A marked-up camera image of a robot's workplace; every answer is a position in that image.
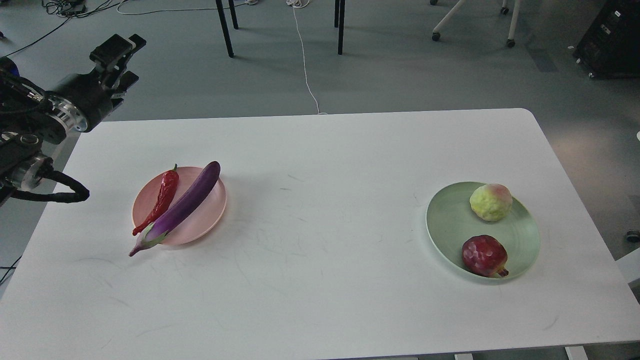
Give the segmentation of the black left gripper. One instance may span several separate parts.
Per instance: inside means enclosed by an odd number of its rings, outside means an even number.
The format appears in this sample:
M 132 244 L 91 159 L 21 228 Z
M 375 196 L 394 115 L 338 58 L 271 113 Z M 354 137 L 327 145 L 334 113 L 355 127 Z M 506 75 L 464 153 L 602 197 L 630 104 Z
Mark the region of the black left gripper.
M 82 132 L 91 132 L 124 102 L 128 89 L 140 79 L 127 70 L 127 64 L 146 44 L 146 39 L 138 34 L 128 38 L 114 34 L 90 52 L 92 71 L 68 75 L 51 89 L 85 118 L 86 128 Z

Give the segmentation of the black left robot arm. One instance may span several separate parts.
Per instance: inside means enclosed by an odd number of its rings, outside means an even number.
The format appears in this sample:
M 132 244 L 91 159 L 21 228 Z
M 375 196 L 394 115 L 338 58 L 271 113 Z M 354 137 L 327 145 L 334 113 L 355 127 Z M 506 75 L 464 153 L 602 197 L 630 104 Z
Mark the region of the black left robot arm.
M 14 62 L 2 57 L 2 203 L 8 198 L 57 203 L 89 198 L 82 183 L 54 169 L 53 158 L 42 146 L 61 144 L 71 132 L 91 132 L 110 116 L 138 80 L 127 65 L 144 46 L 140 35 L 112 35 L 90 53 L 94 68 L 89 73 L 71 74 L 51 90 L 21 76 Z

